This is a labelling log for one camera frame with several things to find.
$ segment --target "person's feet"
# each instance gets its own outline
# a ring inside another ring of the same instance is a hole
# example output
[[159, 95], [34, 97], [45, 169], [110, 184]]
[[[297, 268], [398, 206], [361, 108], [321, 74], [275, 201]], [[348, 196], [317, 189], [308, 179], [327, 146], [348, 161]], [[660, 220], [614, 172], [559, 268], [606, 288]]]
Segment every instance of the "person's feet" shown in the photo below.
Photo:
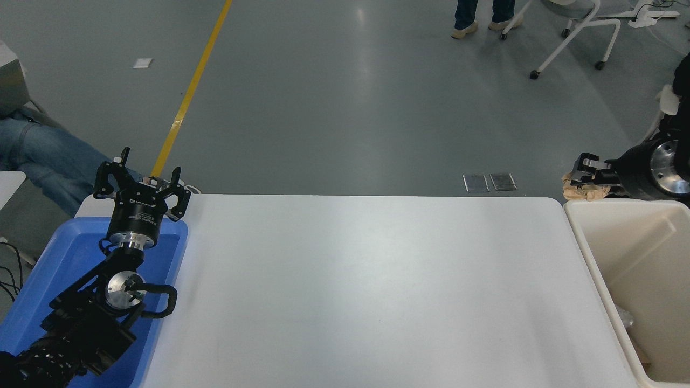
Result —
[[[503, 31], [503, 30], [505, 30], [506, 27], [508, 27], [508, 25], [510, 24], [511, 20], [513, 20], [512, 17], [511, 17], [510, 19], [508, 19], [508, 20], [506, 20], [506, 21], [502, 21], [502, 22], [500, 22], [500, 23], [496, 23], [496, 22], [492, 21], [492, 22], [489, 23], [489, 30], [492, 30], [492, 31]], [[513, 26], [513, 28], [518, 28], [518, 27], [520, 27], [520, 26], [522, 25], [522, 22], [523, 22], [523, 21], [524, 21], [524, 18], [522, 17], [522, 15], [520, 15], [520, 18], [515, 22], [515, 25]]]
[[451, 38], [453, 39], [462, 39], [465, 37], [467, 34], [471, 34], [473, 32], [477, 31], [477, 21], [473, 21], [472, 24], [470, 24], [469, 27], [463, 28], [462, 30], [453, 30], [453, 33], [451, 34]]

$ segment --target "black cable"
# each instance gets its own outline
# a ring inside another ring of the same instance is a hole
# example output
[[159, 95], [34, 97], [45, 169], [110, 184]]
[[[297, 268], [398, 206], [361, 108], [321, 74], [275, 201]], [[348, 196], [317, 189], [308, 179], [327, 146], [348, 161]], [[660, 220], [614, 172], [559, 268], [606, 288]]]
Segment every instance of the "black cable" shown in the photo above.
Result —
[[640, 9], [637, 11], [637, 13], [635, 13], [635, 17], [633, 18], [633, 21], [636, 21], [638, 19], [638, 15], [640, 14], [640, 11], [644, 8], [644, 6], [650, 6], [653, 8], [668, 8], [668, 7], [672, 6], [673, 3], [679, 3], [679, 4], [682, 4], [685, 6], [685, 4], [683, 4], [677, 0], [663, 0], [661, 3], [657, 3], [657, 4], [654, 4], [654, 2], [652, 1], [651, 3], [642, 4], [642, 7], [640, 7]]
[[19, 256], [19, 249], [17, 249], [16, 246], [9, 244], [7, 242], [0, 242], [0, 244], [9, 246], [10, 248], [14, 249], [14, 252], [17, 254], [17, 265], [19, 266], [19, 288], [24, 287], [24, 270], [21, 266], [21, 256]]
[[19, 292], [21, 291], [21, 289], [20, 289], [19, 287], [15, 286], [15, 285], [13, 285], [13, 284], [5, 283], [5, 282], [0, 282], [0, 284], [4, 284], [4, 285], [6, 285], [7, 287], [12, 287], [12, 288], [14, 289], [14, 294], [15, 294], [15, 295], [19, 295]]
[[14, 302], [14, 295], [12, 295], [10, 290], [8, 290], [7, 287], [3, 286], [2, 284], [0, 284], [0, 287], [2, 287], [3, 290], [5, 290], [5, 292], [10, 296], [10, 298], [12, 298], [12, 301]]
[[10, 278], [12, 278], [12, 285], [13, 285], [14, 287], [16, 287], [16, 286], [17, 286], [17, 282], [14, 280], [14, 274], [12, 273], [12, 271], [10, 271], [10, 269], [9, 269], [8, 267], [6, 267], [6, 266], [1, 266], [1, 265], [0, 265], [0, 269], [4, 269], [5, 271], [7, 271], [7, 273], [10, 274]]
[[103, 246], [103, 241], [108, 241], [107, 237], [103, 237], [98, 241], [98, 247], [101, 249], [104, 255], [108, 256], [111, 254], [110, 248], [114, 247], [115, 244], [110, 244], [108, 246]]

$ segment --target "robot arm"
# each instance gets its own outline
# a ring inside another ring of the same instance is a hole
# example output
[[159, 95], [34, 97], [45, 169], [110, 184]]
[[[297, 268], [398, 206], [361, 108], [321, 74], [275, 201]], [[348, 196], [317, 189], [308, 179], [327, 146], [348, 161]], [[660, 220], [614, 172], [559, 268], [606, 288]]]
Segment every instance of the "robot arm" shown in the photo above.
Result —
[[662, 136], [601, 162], [583, 153], [575, 161], [572, 186], [610, 186], [612, 193], [640, 200], [690, 199], [690, 138]]
[[[100, 376], [136, 340], [130, 328], [137, 319], [163, 318], [175, 309], [175, 288], [146, 283], [137, 268], [144, 250], [158, 243], [163, 215], [179, 220], [191, 192], [179, 184], [180, 167], [165, 189], [135, 182], [124, 167], [128, 152], [125, 148], [121, 158], [104, 162], [95, 184], [94, 197], [115, 200], [106, 239], [116, 248], [50, 303], [53, 312], [41, 323], [42, 338], [17, 356], [0, 352], [3, 387], [66, 387], [87, 370]], [[177, 205], [168, 209], [165, 199], [172, 195]], [[146, 311], [146, 293], [167, 294], [167, 307]]]

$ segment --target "person's leg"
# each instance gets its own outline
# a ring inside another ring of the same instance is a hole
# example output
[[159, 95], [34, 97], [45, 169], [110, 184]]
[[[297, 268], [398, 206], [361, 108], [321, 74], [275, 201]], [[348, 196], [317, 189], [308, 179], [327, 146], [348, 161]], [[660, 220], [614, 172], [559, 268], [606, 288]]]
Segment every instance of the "person's leg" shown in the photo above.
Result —
[[93, 186], [68, 179], [40, 164], [22, 163], [17, 170], [25, 173], [31, 183], [40, 187], [43, 194], [70, 217], [74, 217], [84, 199], [93, 194]]
[[[56, 121], [52, 120], [50, 117], [48, 117], [42, 113], [38, 113], [36, 111], [28, 109], [26, 107], [23, 107], [22, 109], [15, 111], [12, 114], [12, 118], [15, 118], [15, 119], [23, 121], [23, 122], [26, 122], [26, 121], [37, 122], [41, 126], [46, 126], [46, 127], [51, 127], [51, 128], [60, 128], [60, 129], [64, 130], [64, 128], [62, 126], [60, 126]], [[67, 136], [69, 136], [70, 138], [75, 138], [71, 133], [69, 133], [69, 131], [65, 130], [65, 132], [66, 132]], [[91, 148], [91, 150], [96, 151], [96, 153], [100, 157], [106, 157], [105, 155], [100, 153], [100, 151], [95, 150], [91, 145], [86, 144], [86, 146]], [[132, 170], [131, 168], [127, 168], [127, 171], [130, 173], [130, 175], [132, 175], [132, 178], [134, 178], [134, 181], [136, 181], [136, 182], [142, 182], [143, 179], [145, 178], [142, 174], [138, 173], [137, 171]], [[113, 186], [117, 186], [115, 181], [112, 181], [111, 184]]]
[[[26, 126], [17, 144], [17, 164], [33, 162], [49, 166], [64, 177], [93, 185], [101, 163], [110, 160], [96, 148], [61, 128]], [[135, 181], [142, 176], [131, 171]]]
[[457, 0], [455, 29], [463, 30], [472, 25], [477, 12], [477, 0]]
[[14, 170], [13, 149], [19, 141], [19, 135], [27, 122], [20, 122], [13, 119], [0, 119], [0, 170]]
[[515, 0], [493, 0], [491, 21], [501, 23], [510, 20], [515, 14]]

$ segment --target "white box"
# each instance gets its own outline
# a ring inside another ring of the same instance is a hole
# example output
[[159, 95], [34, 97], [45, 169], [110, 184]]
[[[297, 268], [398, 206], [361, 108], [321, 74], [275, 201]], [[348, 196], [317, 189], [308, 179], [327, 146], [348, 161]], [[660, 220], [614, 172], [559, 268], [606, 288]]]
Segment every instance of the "white box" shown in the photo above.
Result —
[[[571, 201], [573, 232], [643, 387], [690, 387], [690, 210], [673, 201]], [[626, 332], [614, 303], [633, 314]], [[644, 372], [630, 337], [651, 361]]]

